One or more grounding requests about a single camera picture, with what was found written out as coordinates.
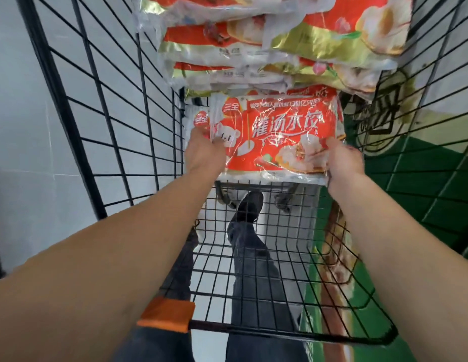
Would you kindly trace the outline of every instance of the forearm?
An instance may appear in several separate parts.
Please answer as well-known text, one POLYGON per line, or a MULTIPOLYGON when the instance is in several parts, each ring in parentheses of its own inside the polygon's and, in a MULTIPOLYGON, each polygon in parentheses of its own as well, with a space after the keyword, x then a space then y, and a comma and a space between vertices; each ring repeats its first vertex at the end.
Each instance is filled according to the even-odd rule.
POLYGON ((468 261, 366 176, 344 190, 338 197, 347 227, 415 356, 468 360, 468 261))
POLYGON ((0 281, 0 360, 107 359, 161 286, 216 176, 186 174, 0 281))

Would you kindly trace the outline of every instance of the shopping cart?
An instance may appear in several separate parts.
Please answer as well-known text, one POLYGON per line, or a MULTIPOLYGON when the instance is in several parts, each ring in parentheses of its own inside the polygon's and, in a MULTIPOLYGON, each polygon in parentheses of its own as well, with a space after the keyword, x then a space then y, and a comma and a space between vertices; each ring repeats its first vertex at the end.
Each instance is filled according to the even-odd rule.
MULTIPOLYGON (((97 218, 182 175, 185 106, 208 99, 186 101, 163 82, 154 39, 135 32, 130 0, 17 3, 97 218), (107 200, 111 186, 124 194, 107 200)), ((382 75, 372 104, 342 97, 347 139, 365 154, 373 180, 468 257, 468 0, 414 0, 409 37, 399 69, 382 75)), ((326 188, 216 182, 197 231, 191 329, 350 345, 399 340, 326 188), (295 331, 230 323, 235 274, 225 230, 249 190, 264 192, 256 231, 284 290, 281 301, 252 301, 286 304, 295 331)), ((321 347, 308 348, 313 356, 321 347)))

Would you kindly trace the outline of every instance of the leg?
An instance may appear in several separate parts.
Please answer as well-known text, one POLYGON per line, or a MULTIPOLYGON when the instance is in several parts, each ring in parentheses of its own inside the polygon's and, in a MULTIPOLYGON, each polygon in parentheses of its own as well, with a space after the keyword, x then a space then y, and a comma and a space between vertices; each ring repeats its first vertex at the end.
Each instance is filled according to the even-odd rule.
MULTIPOLYGON (((190 300, 189 286, 194 268, 193 250, 197 244, 197 233, 192 229, 158 295, 178 300, 190 300)), ((194 362, 191 335, 155 328, 135 327, 112 360, 115 362, 152 360, 194 362)))
MULTIPOLYGON (((236 214, 228 227, 236 272, 233 290, 236 298, 232 300, 231 324, 295 331, 279 271, 266 245, 256 235, 252 222, 252 217, 236 214)), ((301 341, 231 334, 227 342, 226 361, 239 360, 305 362, 308 358, 301 341)))

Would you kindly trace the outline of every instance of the black shoe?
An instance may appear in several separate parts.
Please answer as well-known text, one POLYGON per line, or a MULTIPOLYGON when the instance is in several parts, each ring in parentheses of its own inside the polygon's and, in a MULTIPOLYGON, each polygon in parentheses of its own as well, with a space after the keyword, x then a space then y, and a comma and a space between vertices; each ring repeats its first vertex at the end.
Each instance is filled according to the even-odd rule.
POLYGON ((264 203, 264 196, 260 191, 252 191, 246 194, 237 206, 237 211, 231 219, 232 222, 255 223, 264 203))

